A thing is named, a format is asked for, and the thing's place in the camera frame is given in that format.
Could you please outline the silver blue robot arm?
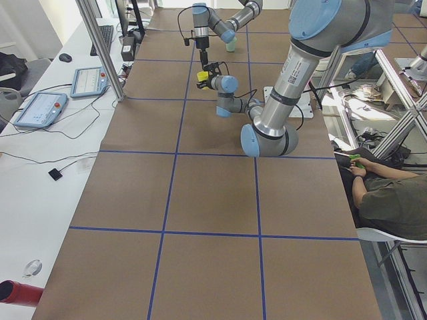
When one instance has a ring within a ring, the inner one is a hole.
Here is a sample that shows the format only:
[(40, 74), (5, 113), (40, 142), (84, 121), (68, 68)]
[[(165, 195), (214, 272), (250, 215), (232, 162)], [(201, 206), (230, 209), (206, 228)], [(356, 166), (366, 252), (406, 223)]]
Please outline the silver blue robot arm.
[[(184, 45), (189, 46), (191, 40), (195, 41), (199, 49), (199, 58), (203, 71), (209, 70), (207, 49), (209, 48), (209, 31), (213, 31), (224, 43), (228, 44), (234, 40), (236, 32), (250, 21), (254, 20), (263, 9), (263, 1), (240, 1), (244, 6), (240, 11), (229, 19), (223, 20), (216, 10), (208, 7), (205, 3), (194, 3), (191, 7), (183, 9), (177, 16), (179, 32), (183, 37)], [(193, 19), (193, 30), (191, 36), (185, 37), (181, 31), (179, 22), (180, 15), (191, 9)]]
[(194, 40), (203, 70), (197, 87), (217, 91), (216, 113), (229, 117), (245, 113), (252, 122), (244, 125), (240, 140), (249, 157), (276, 157), (291, 153), (298, 144), (296, 129), (287, 123), (320, 59), (336, 47), (344, 52), (369, 52), (385, 47), (391, 39), (394, 1), (298, 1), (290, 14), (290, 50), (264, 105), (256, 99), (235, 97), (238, 80), (214, 71), (207, 60), (208, 32), (230, 43), (237, 30), (254, 20), (262, 1), (242, 1), (233, 17), (222, 21), (204, 3), (193, 5)]

